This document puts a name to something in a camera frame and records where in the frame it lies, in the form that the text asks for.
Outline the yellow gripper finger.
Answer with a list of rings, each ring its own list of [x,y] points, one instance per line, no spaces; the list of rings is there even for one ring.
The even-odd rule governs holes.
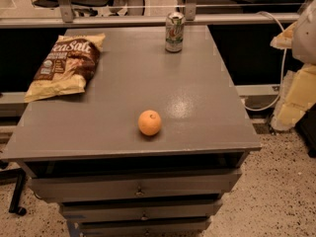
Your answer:
[[[292,23],[284,31],[272,39],[270,46],[277,49],[291,48],[294,28],[295,24]]]
[[[278,131],[295,127],[316,104],[316,66],[304,64],[297,72],[288,70],[280,87],[271,126]]]

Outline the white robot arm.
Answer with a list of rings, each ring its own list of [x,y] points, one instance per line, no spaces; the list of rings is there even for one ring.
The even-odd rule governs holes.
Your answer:
[[[286,73],[274,110],[271,126],[286,131],[316,104],[316,0],[295,23],[273,38],[271,46],[290,48],[293,58],[303,63],[297,72]]]

